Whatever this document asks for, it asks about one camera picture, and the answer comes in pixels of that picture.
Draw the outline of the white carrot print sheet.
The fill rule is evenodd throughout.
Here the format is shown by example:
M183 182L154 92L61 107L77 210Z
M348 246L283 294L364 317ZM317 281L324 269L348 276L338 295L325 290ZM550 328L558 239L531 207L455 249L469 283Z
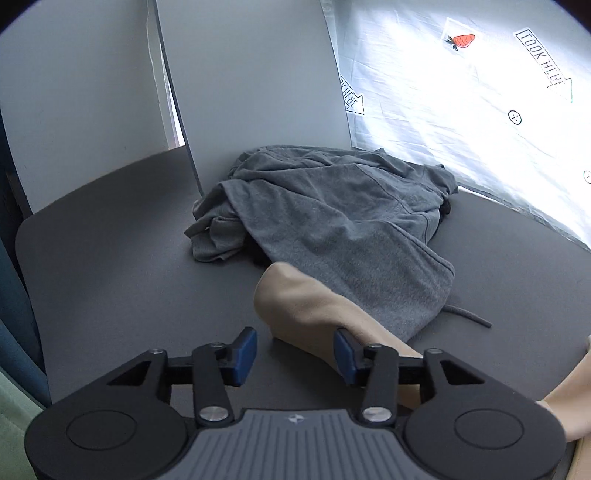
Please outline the white carrot print sheet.
M356 148L590 241L590 33L555 1L322 3Z

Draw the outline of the grey garment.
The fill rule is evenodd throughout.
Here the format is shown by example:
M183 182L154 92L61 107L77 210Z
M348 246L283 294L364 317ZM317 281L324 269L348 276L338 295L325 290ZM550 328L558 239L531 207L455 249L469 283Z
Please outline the grey garment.
M293 265L406 340L460 313L454 267L430 247L457 190L443 166L382 150L266 146L195 203L186 235L199 262L256 248Z

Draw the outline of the white leaning board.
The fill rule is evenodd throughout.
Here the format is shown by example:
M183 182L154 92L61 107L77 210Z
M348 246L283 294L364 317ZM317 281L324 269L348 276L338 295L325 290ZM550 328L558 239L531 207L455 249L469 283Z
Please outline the white leaning board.
M199 190L261 146L349 149L318 1L158 1L158 33Z

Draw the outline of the beige long sleeve shirt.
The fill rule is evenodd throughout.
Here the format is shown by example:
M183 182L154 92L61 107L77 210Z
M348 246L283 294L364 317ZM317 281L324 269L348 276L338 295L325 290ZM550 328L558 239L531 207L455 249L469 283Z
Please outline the beige long sleeve shirt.
M315 355L335 368L334 333L345 328L361 345L382 344L403 357L421 353L394 336L361 307L288 263L266 268L256 285L253 306L273 337ZM567 477L590 477L590 355L538 404L562 424L577 443Z

